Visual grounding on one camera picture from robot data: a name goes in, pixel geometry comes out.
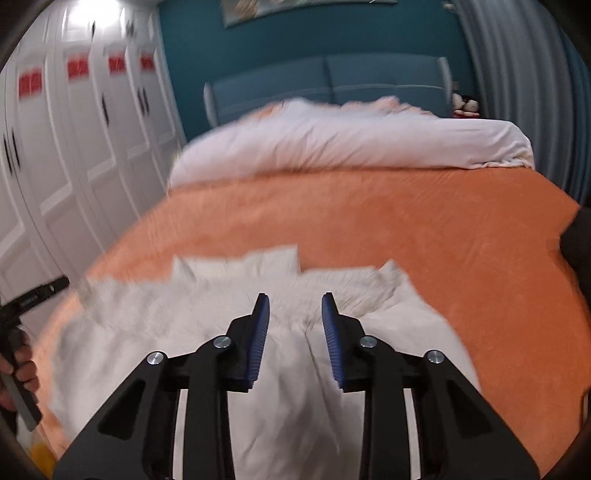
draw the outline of hand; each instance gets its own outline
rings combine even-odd
[[[37,378],[37,366],[31,361],[33,358],[33,349],[28,335],[24,334],[24,345],[15,353],[15,359],[18,362],[17,380],[23,382],[24,387],[35,393],[39,390],[39,379]],[[12,375],[14,369],[12,365],[2,355],[0,355],[0,372]],[[16,407],[10,398],[8,390],[0,380],[0,407],[9,411],[16,411]]]

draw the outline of stuffed toy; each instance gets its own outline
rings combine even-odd
[[[480,104],[471,96],[454,93],[452,104],[454,118],[480,118]]]

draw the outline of wall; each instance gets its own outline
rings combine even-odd
[[[466,40],[441,0],[398,5],[321,5],[230,28],[217,0],[160,4],[164,48],[187,140],[209,129],[203,84],[259,66],[333,53],[392,51],[448,58],[465,95],[476,94]]]

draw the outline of orange blanket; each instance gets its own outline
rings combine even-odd
[[[393,258],[468,348],[483,393],[542,473],[579,428],[591,384],[591,333],[558,238],[577,204],[532,170],[283,174],[175,191],[92,268],[166,278],[173,255],[238,256],[297,243],[303,269]],[[47,440],[68,443],[47,409],[51,355],[79,308],[55,313],[36,361]]]

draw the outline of upholstered headboard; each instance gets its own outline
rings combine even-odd
[[[441,117],[451,116],[452,73],[447,59],[402,53],[309,57],[207,83],[203,91],[212,127],[286,98],[343,105],[386,95]]]

